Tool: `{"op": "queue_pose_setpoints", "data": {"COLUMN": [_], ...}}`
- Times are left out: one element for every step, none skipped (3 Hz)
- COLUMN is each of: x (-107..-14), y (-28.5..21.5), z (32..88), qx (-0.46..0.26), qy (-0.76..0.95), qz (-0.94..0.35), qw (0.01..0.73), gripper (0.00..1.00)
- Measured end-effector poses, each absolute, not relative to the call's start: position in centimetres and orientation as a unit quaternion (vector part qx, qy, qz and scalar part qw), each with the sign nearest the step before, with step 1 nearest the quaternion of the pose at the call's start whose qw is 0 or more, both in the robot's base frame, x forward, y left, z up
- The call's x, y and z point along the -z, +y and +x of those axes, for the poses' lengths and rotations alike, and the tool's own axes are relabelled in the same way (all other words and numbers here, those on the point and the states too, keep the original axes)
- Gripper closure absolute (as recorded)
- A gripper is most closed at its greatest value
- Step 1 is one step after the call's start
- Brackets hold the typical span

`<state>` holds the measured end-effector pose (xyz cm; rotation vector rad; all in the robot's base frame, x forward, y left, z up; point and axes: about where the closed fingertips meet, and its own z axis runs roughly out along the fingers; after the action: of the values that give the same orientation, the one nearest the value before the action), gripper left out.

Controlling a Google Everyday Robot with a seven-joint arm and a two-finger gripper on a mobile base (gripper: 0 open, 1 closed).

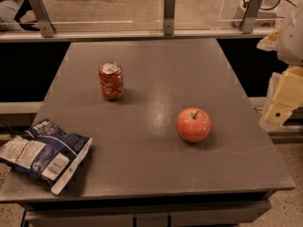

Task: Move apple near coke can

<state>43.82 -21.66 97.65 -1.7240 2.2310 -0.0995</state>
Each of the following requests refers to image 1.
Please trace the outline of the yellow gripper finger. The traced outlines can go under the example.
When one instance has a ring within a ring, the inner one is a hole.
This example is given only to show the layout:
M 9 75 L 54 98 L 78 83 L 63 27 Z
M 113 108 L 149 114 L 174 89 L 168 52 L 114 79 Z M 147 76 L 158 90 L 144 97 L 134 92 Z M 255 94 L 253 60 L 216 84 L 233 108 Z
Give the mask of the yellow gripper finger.
M 267 101 L 263 108 L 265 122 L 282 126 L 303 104 L 303 67 L 289 66 L 282 74 L 270 78 Z
M 257 49 L 263 51 L 276 51 L 279 31 L 280 27 L 277 27 L 269 35 L 261 39 L 257 44 Z

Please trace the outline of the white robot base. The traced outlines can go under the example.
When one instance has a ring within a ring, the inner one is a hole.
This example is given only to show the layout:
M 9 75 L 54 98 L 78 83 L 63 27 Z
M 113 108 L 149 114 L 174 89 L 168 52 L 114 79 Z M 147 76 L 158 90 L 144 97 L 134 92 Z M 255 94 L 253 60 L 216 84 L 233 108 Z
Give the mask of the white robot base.
M 234 16 L 233 25 L 240 27 L 251 20 L 255 26 L 274 26 L 277 19 L 276 8 L 281 0 L 242 0 Z

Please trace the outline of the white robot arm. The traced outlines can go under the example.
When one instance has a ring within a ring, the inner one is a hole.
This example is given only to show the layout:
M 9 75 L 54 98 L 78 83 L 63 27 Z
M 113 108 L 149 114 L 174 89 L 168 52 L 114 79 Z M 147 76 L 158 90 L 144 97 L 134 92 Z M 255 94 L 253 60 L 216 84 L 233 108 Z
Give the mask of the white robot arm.
M 257 48 L 276 51 L 287 69 L 270 77 L 259 125 L 264 130 L 281 127 L 303 103 L 303 2 L 300 2 Z

